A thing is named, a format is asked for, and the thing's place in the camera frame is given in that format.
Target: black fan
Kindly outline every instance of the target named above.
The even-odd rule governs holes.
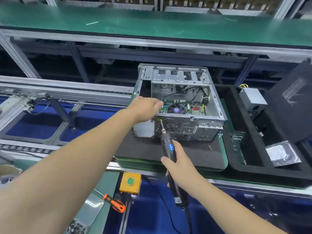
[[[185,114],[185,107],[182,104],[169,104],[168,113]]]

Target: person's left hand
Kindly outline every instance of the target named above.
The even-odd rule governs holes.
[[[137,124],[152,119],[162,106],[163,102],[157,98],[137,96],[127,107],[127,110],[131,116],[134,116],[135,124]]]

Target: green circuit board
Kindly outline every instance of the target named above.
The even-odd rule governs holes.
[[[168,106],[170,106],[171,104],[176,106],[183,105],[185,107],[185,114],[205,116],[203,105],[201,105],[200,103],[187,103],[185,102],[185,100],[164,100],[163,106],[159,109],[159,113],[168,113]]]

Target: orange and black screwdriver handle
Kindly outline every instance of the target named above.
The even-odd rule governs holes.
[[[108,201],[117,212],[123,213],[126,210],[126,206],[120,200],[113,199],[108,194],[104,195],[103,200]]]

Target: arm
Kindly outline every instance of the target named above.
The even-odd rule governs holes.
[[[163,102],[137,97],[101,125],[22,173],[0,192],[0,227],[8,233],[63,233],[103,175],[131,127]]]
[[[210,184],[197,172],[180,143],[173,143],[177,152],[177,162],[162,157],[162,163],[176,183],[208,210],[226,234],[285,233]]]

